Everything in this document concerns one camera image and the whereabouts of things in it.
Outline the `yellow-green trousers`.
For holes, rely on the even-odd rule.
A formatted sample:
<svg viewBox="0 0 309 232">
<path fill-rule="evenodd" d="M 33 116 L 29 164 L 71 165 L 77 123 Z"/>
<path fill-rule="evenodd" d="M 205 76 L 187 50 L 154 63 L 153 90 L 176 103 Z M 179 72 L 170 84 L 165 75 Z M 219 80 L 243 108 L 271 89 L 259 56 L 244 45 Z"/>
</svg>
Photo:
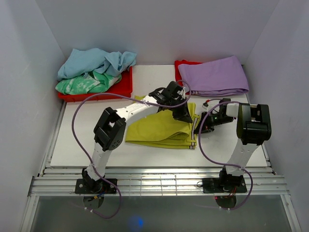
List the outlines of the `yellow-green trousers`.
<svg viewBox="0 0 309 232">
<path fill-rule="evenodd" d="M 192 123 L 175 120 L 172 111 L 165 110 L 148 115 L 132 123 L 126 132 L 125 142 L 167 149 L 192 149 L 197 145 L 194 133 L 200 116 L 195 113 L 196 104 L 188 103 Z"/>
</svg>

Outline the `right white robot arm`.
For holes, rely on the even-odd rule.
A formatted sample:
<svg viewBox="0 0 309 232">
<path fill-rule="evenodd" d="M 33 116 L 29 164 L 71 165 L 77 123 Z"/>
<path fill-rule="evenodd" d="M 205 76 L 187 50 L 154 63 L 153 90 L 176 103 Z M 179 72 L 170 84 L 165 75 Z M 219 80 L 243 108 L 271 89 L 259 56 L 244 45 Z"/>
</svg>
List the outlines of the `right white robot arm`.
<svg viewBox="0 0 309 232">
<path fill-rule="evenodd" d="M 244 180 L 244 168 L 254 151 L 271 137 L 271 121 L 269 106 L 266 104 L 250 105 L 232 101 L 229 98 L 219 100 L 215 107 L 209 103 L 201 115 L 201 121 L 195 133 L 209 133 L 219 125 L 237 121 L 237 143 L 227 163 L 222 163 L 222 170 L 217 178 L 203 178 L 201 187 L 204 193 L 235 193 L 247 192 Z"/>
</svg>

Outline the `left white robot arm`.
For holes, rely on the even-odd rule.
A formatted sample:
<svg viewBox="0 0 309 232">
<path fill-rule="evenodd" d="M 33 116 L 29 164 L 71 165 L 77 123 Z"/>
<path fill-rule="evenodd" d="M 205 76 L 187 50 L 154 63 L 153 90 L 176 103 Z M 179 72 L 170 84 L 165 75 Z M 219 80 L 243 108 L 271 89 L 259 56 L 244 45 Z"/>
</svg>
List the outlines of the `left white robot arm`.
<svg viewBox="0 0 309 232">
<path fill-rule="evenodd" d="M 105 176 L 108 159 L 112 151 L 122 143 L 125 130 L 130 124 L 164 110 L 170 110 L 174 120 L 192 123 L 186 101 L 184 88 L 172 81 L 167 87 L 150 92 L 141 103 L 136 102 L 119 109 L 104 109 L 94 127 L 92 161 L 82 170 L 83 186 L 87 191 L 97 193 L 106 189 L 102 178 Z"/>
</svg>

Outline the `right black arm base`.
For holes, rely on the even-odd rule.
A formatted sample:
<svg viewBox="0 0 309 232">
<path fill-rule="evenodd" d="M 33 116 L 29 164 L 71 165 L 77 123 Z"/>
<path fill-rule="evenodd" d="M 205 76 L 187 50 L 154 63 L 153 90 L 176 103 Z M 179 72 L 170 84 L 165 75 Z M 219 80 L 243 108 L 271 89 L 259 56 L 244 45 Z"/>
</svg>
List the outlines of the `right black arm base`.
<svg viewBox="0 0 309 232">
<path fill-rule="evenodd" d="M 236 194 L 247 192 L 247 187 L 242 175 L 202 178 L 201 184 L 198 184 L 197 186 L 203 189 L 203 193 L 216 194 L 216 203 L 219 207 L 224 209 L 234 208 L 237 203 Z"/>
</svg>

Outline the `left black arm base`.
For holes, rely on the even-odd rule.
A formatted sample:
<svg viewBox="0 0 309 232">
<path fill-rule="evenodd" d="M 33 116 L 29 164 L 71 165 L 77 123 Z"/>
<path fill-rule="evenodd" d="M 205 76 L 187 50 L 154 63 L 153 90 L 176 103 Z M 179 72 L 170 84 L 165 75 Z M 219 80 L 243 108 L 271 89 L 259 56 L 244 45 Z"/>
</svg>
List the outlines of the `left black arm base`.
<svg viewBox="0 0 309 232">
<path fill-rule="evenodd" d="M 74 193 L 83 195 L 83 203 L 86 207 L 98 209 L 102 206 L 105 195 L 115 194 L 116 188 L 102 179 L 97 181 L 77 179 Z"/>
</svg>

